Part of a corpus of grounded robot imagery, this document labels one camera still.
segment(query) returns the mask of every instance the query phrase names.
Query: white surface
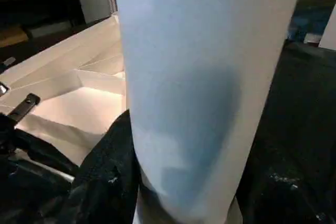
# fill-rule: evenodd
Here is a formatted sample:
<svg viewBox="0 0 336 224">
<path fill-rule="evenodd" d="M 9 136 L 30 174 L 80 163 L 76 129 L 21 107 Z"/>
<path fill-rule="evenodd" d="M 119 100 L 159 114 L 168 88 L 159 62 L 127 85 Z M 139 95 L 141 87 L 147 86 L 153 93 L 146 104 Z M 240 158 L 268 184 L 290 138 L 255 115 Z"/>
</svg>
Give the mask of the white surface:
<svg viewBox="0 0 336 224">
<path fill-rule="evenodd" d="M 108 58 L 111 58 L 112 56 L 117 56 L 120 54 L 122 54 L 122 45 L 121 45 L 121 40 L 118 40 L 116 43 L 112 44 L 109 48 L 99 53 L 95 58 L 86 62 L 82 67 L 95 63 L 95 62 L 99 62 L 101 60 L 106 60 Z"/>
<path fill-rule="evenodd" d="M 125 79 L 104 73 L 76 70 L 82 85 L 88 88 L 125 95 Z"/>
<path fill-rule="evenodd" d="M 305 44 L 307 44 L 307 43 L 317 43 L 318 44 L 318 43 L 320 43 L 321 38 L 322 38 L 322 35 L 307 33 L 305 38 L 304 38 L 303 43 L 305 43 Z"/>
<path fill-rule="evenodd" d="M 143 181 L 179 222 L 223 224 L 296 0 L 117 2 Z"/>
<path fill-rule="evenodd" d="M 110 17 L 13 66 L 0 75 L 0 81 L 19 88 L 59 76 L 92 62 L 118 41 L 119 25 Z"/>
<path fill-rule="evenodd" d="M 123 71 L 123 67 L 123 55 L 119 54 L 112 58 L 100 60 L 95 63 L 85 65 L 83 67 L 80 67 L 79 69 L 113 75 L 117 72 Z"/>
<path fill-rule="evenodd" d="M 83 131 L 103 134 L 122 112 L 122 95 L 80 88 L 42 102 L 33 114 Z"/>
<path fill-rule="evenodd" d="M 82 86 L 81 80 L 75 71 L 67 72 L 55 78 L 43 81 L 33 82 L 27 86 L 15 89 L 15 85 L 11 86 L 10 92 L 0 99 L 2 105 L 16 107 L 20 104 L 29 93 L 38 95 L 42 100 L 78 89 Z"/>
<path fill-rule="evenodd" d="M 336 7 L 330 16 L 319 46 L 336 50 Z"/>
</svg>

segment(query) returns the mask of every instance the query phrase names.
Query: white paper tube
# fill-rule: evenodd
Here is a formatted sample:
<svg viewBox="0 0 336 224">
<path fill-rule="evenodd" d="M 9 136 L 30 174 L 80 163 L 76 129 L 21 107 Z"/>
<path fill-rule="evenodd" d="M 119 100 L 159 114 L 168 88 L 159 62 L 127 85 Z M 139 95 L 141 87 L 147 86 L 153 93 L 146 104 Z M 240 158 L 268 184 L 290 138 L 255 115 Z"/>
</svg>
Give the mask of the white paper tube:
<svg viewBox="0 0 336 224">
<path fill-rule="evenodd" d="M 117 0 L 142 223 L 225 222 L 295 2 Z"/>
</svg>

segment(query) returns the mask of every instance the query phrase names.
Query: black fabric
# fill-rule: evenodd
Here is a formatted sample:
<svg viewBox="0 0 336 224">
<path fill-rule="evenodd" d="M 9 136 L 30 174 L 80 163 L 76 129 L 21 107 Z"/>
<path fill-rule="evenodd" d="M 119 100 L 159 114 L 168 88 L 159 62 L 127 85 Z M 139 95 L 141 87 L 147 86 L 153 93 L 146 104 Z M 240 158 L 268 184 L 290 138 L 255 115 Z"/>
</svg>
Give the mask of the black fabric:
<svg viewBox="0 0 336 224">
<path fill-rule="evenodd" d="M 336 52 L 283 49 L 242 181 L 244 223 L 333 223 Z"/>
<path fill-rule="evenodd" d="M 115 178 L 116 173 L 119 173 L 122 185 L 118 203 L 121 223 L 132 223 L 140 172 L 133 148 L 128 110 L 115 120 L 105 136 L 85 158 L 72 183 L 72 188 L 96 179 L 110 181 Z M 107 214 L 107 219 L 112 218 L 112 212 Z"/>
<path fill-rule="evenodd" d="M 14 134 L 15 147 L 24 150 L 31 160 L 72 176 L 77 174 L 78 166 L 52 144 L 19 129 L 16 129 Z"/>
<path fill-rule="evenodd" d="M 63 205 L 57 223 L 116 223 L 124 222 L 124 212 L 120 209 L 122 190 L 119 177 L 108 181 L 90 180 L 70 192 Z"/>
<path fill-rule="evenodd" d="M 0 159 L 0 223 L 35 223 L 40 207 L 66 196 L 71 184 L 25 160 Z"/>
</svg>

